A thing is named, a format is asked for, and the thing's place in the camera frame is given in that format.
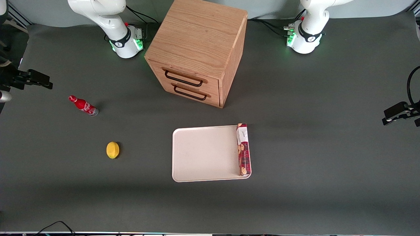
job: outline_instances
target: yellow lemon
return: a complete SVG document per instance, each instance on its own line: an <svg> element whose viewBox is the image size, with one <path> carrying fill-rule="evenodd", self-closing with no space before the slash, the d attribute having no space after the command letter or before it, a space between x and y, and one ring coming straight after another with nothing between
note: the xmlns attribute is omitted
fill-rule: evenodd
<svg viewBox="0 0 420 236"><path fill-rule="evenodd" d="M119 153L120 153L120 147L118 146L116 142L110 142L106 146L106 154L108 155L109 158L114 159L118 156Z"/></svg>

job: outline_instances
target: plastic tray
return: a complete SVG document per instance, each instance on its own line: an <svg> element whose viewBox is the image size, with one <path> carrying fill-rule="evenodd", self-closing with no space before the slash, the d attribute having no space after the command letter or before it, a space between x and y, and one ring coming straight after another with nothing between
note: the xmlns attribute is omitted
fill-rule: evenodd
<svg viewBox="0 0 420 236"><path fill-rule="evenodd" d="M245 179L239 175L236 126L179 128L172 135L176 182Z"/></svg>

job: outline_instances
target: gray mat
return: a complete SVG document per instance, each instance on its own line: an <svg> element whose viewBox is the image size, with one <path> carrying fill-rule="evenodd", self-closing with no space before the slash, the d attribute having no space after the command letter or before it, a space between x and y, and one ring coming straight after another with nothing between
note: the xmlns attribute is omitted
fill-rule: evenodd
<svg viewBox="0 0 420 236"><path fill-rule="evenodd" d="M420 129L381 122L419 65L414 17L332 19L325 31L298 55L249 22L218 109L165 92L144 53L118 58L99 27L31 27L22 68L54 89L14 89L0 115L0 230L63 220L75 231L419 235ZM420 75L412 86L418 99ZM249 179L172 180L173 130L238 122L249 124ZM116 160L110 141L123 144Z"/></svg>

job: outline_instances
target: wooden drawer cabinet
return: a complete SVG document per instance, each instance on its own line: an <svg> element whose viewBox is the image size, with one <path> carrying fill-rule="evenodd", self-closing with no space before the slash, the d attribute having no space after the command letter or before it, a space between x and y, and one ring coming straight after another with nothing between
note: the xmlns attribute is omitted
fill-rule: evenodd
<svg viewBox="0 0 420 236"><path fill-rule="evenodd" d="M165 91L222 108L242 57L247 12L175 0L144 57Z"/></svg>

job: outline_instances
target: red bottle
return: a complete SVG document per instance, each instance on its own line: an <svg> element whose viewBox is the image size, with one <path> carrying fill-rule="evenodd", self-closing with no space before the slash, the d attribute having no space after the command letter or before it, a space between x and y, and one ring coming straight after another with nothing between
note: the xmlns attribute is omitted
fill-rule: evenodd
<svg viewBox="0 0 420 236"><path fill-rule="evenodd" d="M90 103L83 99L77 98L74 95L69 96L68 99L70 102L73 102L79 110L86 112L90 116L96 116L99 113L99 110L96 107L90 105Z"/></svg>

